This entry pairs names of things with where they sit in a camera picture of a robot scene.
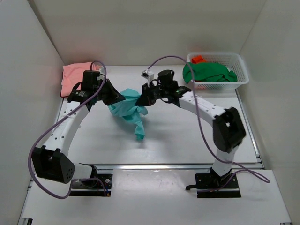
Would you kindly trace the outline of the green t shirt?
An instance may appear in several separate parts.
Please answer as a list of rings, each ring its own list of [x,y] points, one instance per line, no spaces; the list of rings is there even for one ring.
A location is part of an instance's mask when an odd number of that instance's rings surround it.
[[[235,83],[238,81],[237,75],[226,66],[216,62],[187,63],[182,71],[183,80],[188,84],[192,80],[192,73],[196,82],[204,83]]]

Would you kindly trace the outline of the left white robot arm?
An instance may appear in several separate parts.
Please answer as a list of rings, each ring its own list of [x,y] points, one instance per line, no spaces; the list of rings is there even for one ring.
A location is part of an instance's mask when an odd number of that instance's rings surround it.
[[[91,165],[74,164],[68,158],[71,142],[84,118],[97,101],[112,105],[125,100],[99,71],[85,70],[82,82],[77,83],[67,98],[63,111],[64,121],[54,128],[41,147],[35,147],[31,155],[39,178],[67,184],[82,179],[92,187],[98,175]]]

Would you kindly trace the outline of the teal t shirt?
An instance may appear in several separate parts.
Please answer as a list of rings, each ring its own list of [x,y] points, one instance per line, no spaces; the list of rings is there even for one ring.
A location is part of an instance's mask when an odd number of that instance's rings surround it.
[[[135,124],[134,134],[137,140],[145,138],[145,128],[141,115],[146,116],[148,110],[145,106],[136,106],[136,102],[141,94],[133,89],[125,89],[121,92],[125,100],[109,105],[108,108],[113,116],[120,117],[130,124]]]

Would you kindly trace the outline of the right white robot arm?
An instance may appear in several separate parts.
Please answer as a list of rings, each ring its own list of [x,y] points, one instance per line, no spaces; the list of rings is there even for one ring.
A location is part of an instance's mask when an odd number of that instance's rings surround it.
[[[142,77],[147,82],[142,86],[137,106],[152,106],[156,100],[161,99],[197,115],[200,120],[211,125],[217,153],[211,169],[213,174],[210,176],[210,183],[216,188],[222,187],[232,169],[235,152],[246,137],[238,110],[234,107],[226,109],[217,106],[197,96],[190,88],[179,86],[173,79],[172,70],[159,72],[155,79],[154,73],[147,69],[142,72]]]

